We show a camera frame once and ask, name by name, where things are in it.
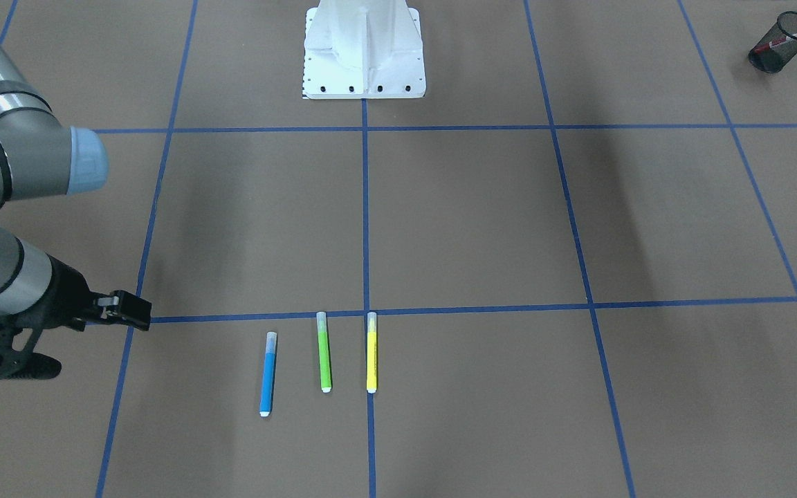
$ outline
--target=brown floor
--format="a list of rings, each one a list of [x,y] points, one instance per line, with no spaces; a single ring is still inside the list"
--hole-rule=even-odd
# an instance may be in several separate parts
[[[111,178],[0,224],[156,323],[0,382],[0,496],[797,497],[797,56],[744,57],[797,0],[412,2],[367,104],[300,98],[314,0],[13,3]]]

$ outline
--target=pen holder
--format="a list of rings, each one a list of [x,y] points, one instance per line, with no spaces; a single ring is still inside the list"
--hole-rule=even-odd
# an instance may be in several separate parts
[[[765,73],[779,73],[780,69],[797,54],[797,12],[788,10],[777,16],[777,22],[768,30],[766,35],[749,51],[749,62],[759,71]],[[790,37],[791,41],[777,47],[767,48],[756,53],[755,48],[760,47],[777,38]]]

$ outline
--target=blue marker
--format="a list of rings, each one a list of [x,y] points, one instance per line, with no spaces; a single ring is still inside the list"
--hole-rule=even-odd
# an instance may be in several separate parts
[[[263,357],[263,387],[260,390],[260,416],[273,410],[273,382],[275,382],[275,332],[266,332],[266,355]]]

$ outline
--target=green marker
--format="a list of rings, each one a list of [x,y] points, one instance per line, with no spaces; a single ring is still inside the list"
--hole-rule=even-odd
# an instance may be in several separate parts
[[[322,378],[322,393],[331,391],[331,352],[328,347],[328,318],[324,311],[315,314],[319,328],[319,375]]]

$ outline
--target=blue tape line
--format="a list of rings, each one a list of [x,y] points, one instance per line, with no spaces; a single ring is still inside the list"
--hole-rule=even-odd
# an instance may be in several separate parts
[[[603,302],[595,303],[595,309],[623,308],[670,308],[671,306],[724,306],[740,304],[766,304],[797,302],[794,296],[775,297],[727,297],[727,299],[671,299],[662,302]]]
[[[720,123],[686,124],[589,124],[589,125],[556,125],[556,129],[726,129],[728,125]]]
[[[740,136],[737,134],[736,125],[733,124],[733,121],[731,120],[731,114],[728,113],[727,107],[724,105],[722,92],[719,91],[718,84],[715,82],[715,77],[712,75],[712,69],[709,68],[709,63],[706,61],[706,55],[703,53],[703,48],[699,44],[699,39],[697,38],[695,29],[693,29],[693,23],[690,22],[690,16],[687,15],[687,9],[684,9],[684,2],[682,0],[677,0],[677,3],[678,8],[681,9],[682,16],[684,17],[684,22],[687,24],[688,31],[690,31],[690,37],[693,38],[693,44],[697,47],[699,60],[702,61],[703,68],[706,70],[706,75],[709,76],[709,82],[712,83],[712,90],[715,92],[715,98],[718,99],[719,107],[722,108],[724,119],[727,121],[728,126],[730,126],[734,144],[737,145],[737,151],[740,153],[740,160],[743,161],[743,167],[746,168],[746,175],[749,177],[749,182],[752,183],[752,189],[755,192],[755,198],[758,199],[758,205],[762,208],[762,213],[764,214],[764,218],[768,223],[768,228],[771,230],[771,236],[774,237],[774,242],[776,243],[777,250],[780,253],[780,258],[783,259],[783,266],[785,266],[785,269],[787,269],[791,286],[793,286],[795,290],[795,296],[797,297],[797,278],[795,277],[795,272],[791,267],[791,262],[789,261],[787,252],[785,252],[783,247],[783,242],[780,240],[777,227],[774,225],[774,221],[771,218],[771,212],[768,211],[768,205],[764,200],[762,190],[758,187],[758,182],[755,180],[755,173],[753,173],[752,167],[750,167],[749,159],[746,157],[746,151],[743,149],[742,142],[740,142]]]
[[[770,304],[797,302],[795,296],[769,297],[725,297],[724,299],[670,299],[652,300],[651,302],[595,302],[567,304],[531,304],[506,306],[445,306],[445,308],[383,308],[372,309],[379,315],[461,315],[469,313],[524,313],[538,311],[569,311],[595,309],[629,309],[629,308],[685,308],[686,306],[734,306],[746,304]],[[246,313],[234,315],[189,315],[189,316],[157,316],[153,324],[193,324],[193,322],[253,322],[259,320],[297,320],[315,318],[315,311],[298,311],[283,313]],[[331,317],[364,316],[364,309],[347,309],[329,311]]]
[[[6,16],[6,22],[2,25],[2,33],[0,33],[0,45],[6,42],[6,37],[8,35],[8,29],[10,29],[10,22],[14,19],[14,10],[17,9],[17,2],[18,0],[12,1],[12,6],[8,9],[8,15]]]
[[[371,310],[371,275],[370,275],[370,211],[368,210],[368,159],[367,159],[367,100],[361,99],[361,208],[363,209],[363,289],[364,307]]]
[[[107,441],[104,444],[104,456],[100,461],[100,472],[98,473],[98,488],[95,497],[104,496],[104,487],[107,485],[107,470],[110,467],[110,456],[113,454],[113,435],[116,432],[116,423],[119,420],[119,407],[121,407],[122,389],[125,388],[125,372],[127,372],[127,360],[131,353],[131,343],[134,340],[134,329],[129,328],[125,336],[125,345],[122,350],[121,365],[119,366],[119,378],[116,381],[116,391],[113,395],[113,409],[110,411],[110,425],[107,428]]]
[[[345,311],[329,311],[328,316],[364,316],[360,309]],[[241,315],[195,315],[195,316],[158,316],[152,319],[153,324],[193,324],[193,322],[253,322],[259,320],[296,320],[315,318],[315,311],[288,313],[248,313]]]
[[[374,395],[367,393],[367,494],[377,498],[377,460],[374,453]]]
[[[165,145],[162,150],[162,158],[161,163],[158,166],[158,178],[156,180],[156,189],[155,193],[153,194],[152,198],[152,207],[149,211],[149,223],[146,229],[146,237],[145,242],[143,242],[143,255],[141,256],[140,261],[140,269],[137,272],[137,295],[140,296],[143,293],[143,280],[145,279],[146,275],[146,265],[149,259],[149,246],[152,244],[152,232],[155,228],[156,224],[156,214],[157,214],[157,207],[158,207],[158,196],[161,194],[162,189],[162,179],[165,176],[165,165],[167,164],[168,160],[168,151],[171,147],[171,137],[173,135],[174,130],[174,121],[177,117],[177,107],[180,103],[180,94],[181,94],[181,87],[183,87],[183,75],[186,72],[186,63],[187,59],[190,56],[190,44],[192,42],[192,33],[193,27],[196,24],[196,11],[199,9],[199,0],[193,0],[192,2],[192,10],[190,11],[190,21],[189,25],[187,25],[187,32],[186,32],[186,39],[183,42],[183,56],[181,56],[181,65],[180,71],[177,73],[177,83],[174,86],[174,101],[171,103],[171,116],[168,119],[168,132],[165,136]],[[124,387],[125,383],[125,372],[127,371],[127,363],[129,362],[129,357],[131,353],[131,341],[134,336],[134,332],[129,330],[127,337],[125,337],[125,349],[122,352],[122,362],[119,368],[119,379],[116,382],[116,394],[113,400],[113,412],[110,415],[110,426],[107,429],[107,443],[104,445],[104,456],[101,458],[100,463],[100,473],[98,475],[98,492],[97,498],[102,498],[102,494],[104,494],[104,487],[107,484],[107,470],[109,469],[109,451],[113,447],[113,438],[116,432],[116,422],[119,418],[119,407],[121,405],[121,394],[122,388]]]
[[[734,127],[768,127],[769,129],[794,129],[797,123],[734,123]]]
[[[332,126],[332,127],[178,127],[174,133],[310,133],[310,132],[339,132],[361,131],[357,126]]]
[[[133,135],[133,133],[167,133],[167,127],[102,127],[91,130],[98,135]]]
[[[370,131],[475,131],[500,129],[550,129],[549,125],[442,125],[442,126],[372,126]]]
[[[363,205],[363,300],[365,312],[371,310],[370,277],[370,215],[368,211],[368,160],[367,160],[367,99],[361,99],[361,205]],[[374,395],[367,394],[367,492],[370,498],[377,496],[377,462],[374,457]]]
[[[797,129],[797,123],[747,123],[733,124],[749,129]],[[526,129],[728,129],[726,123],[626,123],[626,124],[557,124],[557,125],[439,125],[439,126],[369,126],[367,131],[475,131],[475,130],[526,130]],[[94,129],[101,135],[124,133],[167,133],[165,127],[107,127]],[[363,131],[357,126],[334,127],[177,127],[174,133],[310,133]]]
[[[379,315],[458,315],[464,313],[512,313],[521,311],[565,311],[589,309],[589,304],[545,304],[515,306],[453,306],[452,308],[393,308],[376,309]]]
[[[620,450],[620,458],[623,463],[623,474],[626,476],[626,488],[629,491],[630,498],[635,498],[635,483],[632,479],[632,467],[629,464],[629,456],[626,452],[626,442],[623,437],[623,425],[620,423],[620,413],[616,406],[616,397],[614,396],[614,383],[611,381],[610,369],[607,365],[607,356],[605,353],[604,344],[601,341],[601,328],[598,325],[598,316],[596,315],[595,308],[592,306],[594,300],[592,299],[592,288],[589,287],[589,274],[586,271],[586,261],[583,255],[583,246],[580,243],[580,234],[578,226],[576,226],[576,217],[574,215],[574,205],[571,202],[570,189],[567,187],[567,176],[564,169],[564,161],[562,160],[562,149],[559,146],[558,132],[556,131],[556,121],[553,119],[553,109],[549,101],[549,91],[547,89],[547,79],[545,79],[543,72],[543,64],[540,59],[540,48],[537,45],[537,35],[534,32],[534,21],[531,18],[531,6],[528,0],[524,0],[524,11],[528,18],[528,29],[531,32],[531,47],[534,50],[534,60],[537,62],[537,73],[540,76],[540,89],[543,92],[543,104],[547,110],[547,117],[549,125],[551,126],[551,135],[553,136],[553,148],[556,152],[556,163],[559,168],[559,175],[562,177],[562,190],[567,204],[567,218],[569,218],[570,229],[574,236],[574,246],[576,247],[576,256],[578,256],[578,263],[580,265],[580,275],[583,278],[583,286],[586,292],[586,303],[589,305],[589,318],[592,319],[592,332],[594,332],[595,343],[598,347],[598,360],[601,363],[601,373],[604,376],[605,390],[607,391],[607,402],[611,407],[611,417],[614,419],[614,432],[616,432],[617,447]]]

